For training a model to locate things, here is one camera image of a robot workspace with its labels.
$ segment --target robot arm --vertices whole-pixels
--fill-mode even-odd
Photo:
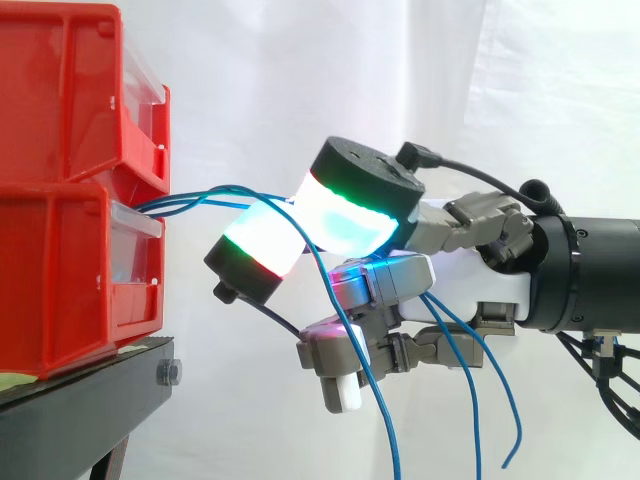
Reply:
[[[499,191],[470,193],[435,208],[420,201],[424,185],[413,174],[437,167]],[[520,205],[535,216],[524,215]],[[628,406],[626,417],[615,410],[616,403],[625,404],[608,388],[608,380],[621,375],[625,355],[640,358],[614,345],[621,333],[640,333],[640,222],[570,218],[543,182],[531,180],[516,191],[424,147],[407,143],[391,157],[336,137],[322,147],[294,204],[281,208],[291,209],[316,246],[359,258],[331,272],[331,283],[351,319],[354,342],[366,347],[374,378],[419,363],[458,365],[438,327],[413,337],[396,331],[405,320],[432,320],[415,301],[431,290],[480,335],[513,335],[516,324],[557,334],[596,380],[607,408],[640,439],[640,414]],[[254,204],[205,258],[220,277],[214,294],[221,300],[240,296],[264,304],[300,255],[298,232],[277,227],[269,214],[279,219]],[[404,253],[367,257],[376,249]],[[581,331],[588,340],[564,331]],[[452,333],[465,361],[482,366],[473,338],[455,328]],[[320,377],[330,411],[358,408],[359,387],[367,382],[343,325],[328,318],[307,327],[298,353],[303,368]],[[593,368],[581,355],[593,359]]]

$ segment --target red storage bin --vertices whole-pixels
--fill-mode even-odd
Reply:
[[[169,192],[169,91],[112,5],[0,2],[1,182]]]
[[[0,372],[47,378],[162,327],[164,224],[100,185],[0,184]]]
[[[47,378],[162,327],[169,90],[111,5],[0,1],[0,373]]]

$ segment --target cable connector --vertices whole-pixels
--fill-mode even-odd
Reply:
[[[415,173],[418,168],[437,168],[442,164],[442,155],[426,147],[405,142],[396,155],[396,161],[404,168]]]

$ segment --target bolt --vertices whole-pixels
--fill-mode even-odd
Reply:
[[[177,359],[161,360],[157,371],[158,385],[175,387],[182,379],[182,362]]]

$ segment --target white wall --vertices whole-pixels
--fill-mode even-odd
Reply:
[[[544,178],[576,215],[640,217],[640,33],[621,2],[116,3],[172,89],[174,192],[231,182],[291,194],[341,135],[389,153],[423,142],[516,186]],[[483,188],[422,178],[434,197]],[[289,334],[211,294],[202,258],[236,215],[202,207],[169,220],[163,333],[176,336],[183,383],[132,435],[123,478],[391,478],[370,393],[361,411],[330,415]],[[309,259],[270,306],[299,326],[331,313]],[[553,338],[490,343],[525,438],[500,471],[515,429],[494,372],[477,372],[486,478],[635,475],[637,445]],[[473,478],[462,373],[423,366],[382,387],[405,478]]]

